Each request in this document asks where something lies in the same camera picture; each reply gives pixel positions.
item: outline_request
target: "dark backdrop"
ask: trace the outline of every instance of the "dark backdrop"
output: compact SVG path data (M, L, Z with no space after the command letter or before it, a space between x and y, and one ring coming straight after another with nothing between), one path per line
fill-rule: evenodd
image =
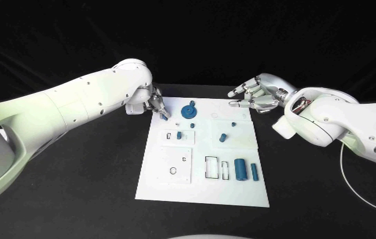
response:
M1 0L0 99L125 58L160 83L239 85L261 72L375 101L375 0Z

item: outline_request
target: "cable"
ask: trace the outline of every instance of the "cable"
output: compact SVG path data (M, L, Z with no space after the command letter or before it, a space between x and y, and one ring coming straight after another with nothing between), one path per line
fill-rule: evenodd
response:
M341 167L341 172L343 172L343 147L344 147L344 143L343 143L343 146L341 146L341 155L340 155L340 157L339 157L339 165L340 165L340 167ZM354 188L350 186L349 181L347 181L347 179L346 179L344 172L343 172L343 179L344 179L344 181L346 181L346 183L347 183L349 188L353 190L354 194L357 195L357 197L359 197L372 207L376 208L376 205L373 205L373 204L356 193Z

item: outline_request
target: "white board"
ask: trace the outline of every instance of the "white board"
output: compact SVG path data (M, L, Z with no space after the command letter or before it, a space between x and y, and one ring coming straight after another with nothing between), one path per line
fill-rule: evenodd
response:
M197 115L193 119L186 119L180 111L192 100L196 103ZM157 114L151 118L135 199L269 207L249 109L232 108L228 102L226 99L164 97L171 117L169 121L160 119ZM167 139L167 133L171 133L171 137L176 138L177 131L183 134L182 138L186 135L186 139ZM215 140L219 140L222 133L228 134L228 138L218 144ZM183 184L182 180L169 181L174 178L167 173L176 162L174 159L173 163L167 162L164 165L157 163L163 162L169 153L184 148L192 151L190 183L187 184ZM205 178L206 156L218 157L218 179ZM246 181L238 181L235 178L233 160L238 158L245 159L246 162ZM229 180L222 178L222 161L229 163L226 170ZM252 180L251 163L256 163L259 181Z

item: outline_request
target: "black table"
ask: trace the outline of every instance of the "black table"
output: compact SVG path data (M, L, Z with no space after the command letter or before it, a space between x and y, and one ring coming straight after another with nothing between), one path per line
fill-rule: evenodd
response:
M226 98L232 89L160 86L167 97ZM74 129L30 161L0 195L0 238L376 238L376 210L340 174L340 142L321 148L300 136L285 140L271 127L282 108L251 114L271 208L135 200L151 113L128 116L122 108ZM376 163L347 148L344 171L376 202Z

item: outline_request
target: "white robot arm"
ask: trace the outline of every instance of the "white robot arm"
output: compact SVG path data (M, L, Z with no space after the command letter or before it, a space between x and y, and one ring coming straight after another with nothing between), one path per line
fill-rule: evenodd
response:
M284 107L272 128L285 139L298 133L321 147L339 139L359 156L376 162L376 104L359 104L349 94L331 89L297 90L268 73L246 81L228 96L243 91L245 100L233 100L229 105L249 107L258 113Z
M122 60L111 69L0 103L0 193L29 160L84 123L125 105L127 114L146 110L167 119L160 90L143 61Z

